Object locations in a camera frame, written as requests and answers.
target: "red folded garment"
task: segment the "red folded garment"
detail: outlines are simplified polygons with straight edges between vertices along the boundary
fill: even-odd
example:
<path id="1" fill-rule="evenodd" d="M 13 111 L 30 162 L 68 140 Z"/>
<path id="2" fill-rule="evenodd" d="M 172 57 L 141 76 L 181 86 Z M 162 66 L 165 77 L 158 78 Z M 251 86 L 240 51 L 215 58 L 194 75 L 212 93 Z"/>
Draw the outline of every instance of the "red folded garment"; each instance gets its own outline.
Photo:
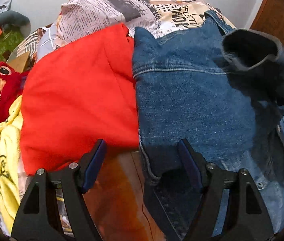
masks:
<path id="1" fill-rule="evenodd" d="M 28 75 L 20 148 L 26 173 L 61 169 L 92 149 L 138 148 L 133 38 L 117 24 L 42 58 Z"/>

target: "metal screw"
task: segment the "metal screw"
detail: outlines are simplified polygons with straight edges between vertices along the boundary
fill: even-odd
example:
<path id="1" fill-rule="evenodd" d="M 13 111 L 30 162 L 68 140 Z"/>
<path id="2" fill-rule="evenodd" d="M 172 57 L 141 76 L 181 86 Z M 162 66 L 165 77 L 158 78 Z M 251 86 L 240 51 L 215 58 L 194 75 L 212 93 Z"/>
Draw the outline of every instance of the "metal screw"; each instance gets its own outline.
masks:
<path id="1" fill-rule="evenodd" d="M 36 173 L 39 174 L 39 175 L 42 175 L 44 172 L 45 172 L 45 169 L 40 168 L 40 169 L 37 170 Z"/>
<path id="2" fill-rule="evenodd" d="M 215 167 L 216 167 L 216 165 L 212 162 L 209 162 L 206 166 L 207 166 L 208 169 L 215 169 Z"/>
<path id="3" fill-rule="evenodd" d="M 242 173 L 243 175 L 249 174 L 249 171 L 248 171 L 247 169 L 245 169 L 245 168 L 240 169 L 240 171 L 241 171 L 241 173 Z"/>
<path id="4" fill-rule="evenodd" d="M 71 169 L 75 169 L 77 168 L 78 164 L 76 162 L 72 162 L 71 164 L 69 164 L 69 168 Z"/>

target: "yellow cloth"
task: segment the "yellow cloth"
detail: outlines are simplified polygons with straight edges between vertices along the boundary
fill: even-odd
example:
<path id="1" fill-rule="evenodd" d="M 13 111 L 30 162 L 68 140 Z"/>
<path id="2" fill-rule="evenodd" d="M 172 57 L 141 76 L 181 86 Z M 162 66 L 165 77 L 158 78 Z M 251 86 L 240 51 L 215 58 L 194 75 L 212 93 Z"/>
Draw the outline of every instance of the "yellow cloth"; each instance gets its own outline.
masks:
<path id="1" fill-rule="evenodd" d="M 8 119 L 0 123 L 0 211 L 9 233 L 20 204 L 17 167 L 23 124 L 21 102 L 22 96 L 19 96 L 9 108 Z"/>

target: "plush toy eye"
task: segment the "plush toy eye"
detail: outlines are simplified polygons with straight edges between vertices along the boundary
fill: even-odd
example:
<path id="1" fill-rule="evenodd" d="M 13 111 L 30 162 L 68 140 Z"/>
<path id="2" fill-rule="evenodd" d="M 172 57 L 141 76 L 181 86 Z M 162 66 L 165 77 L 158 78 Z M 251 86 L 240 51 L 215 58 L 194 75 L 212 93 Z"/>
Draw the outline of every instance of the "plush toy eye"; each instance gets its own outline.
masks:
<path id="1" fill-rule="evenodd" d="M 1 75 L 11 75 L 12 71 L 9 68 L 3 66 L 3 67 L 0 67 L 0 74 Z"/>

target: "blue denim jacket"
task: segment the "blue denim jacket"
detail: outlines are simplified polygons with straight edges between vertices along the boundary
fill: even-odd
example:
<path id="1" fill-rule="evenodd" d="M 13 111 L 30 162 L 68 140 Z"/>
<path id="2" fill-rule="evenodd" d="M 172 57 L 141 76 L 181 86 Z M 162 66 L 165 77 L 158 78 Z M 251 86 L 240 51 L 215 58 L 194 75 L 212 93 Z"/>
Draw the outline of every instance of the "blue denim jacket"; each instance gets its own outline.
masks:
<path id="1" fill-rule="evenodd" d="M 222 38 L 234 30 L 214 11 L 205 16 L 202 27 L 159 39 L 135 29 L 133 76 L 146 206 L 168 240 L 183 239 L 200 198 L 178 156 L 177 143 L 187 138 L 207 161 L 250 171 L 277 232 L 284 226 L 284 106 L 226 61 Z M 225 194 L 216 234 L 226 206 Z"/>

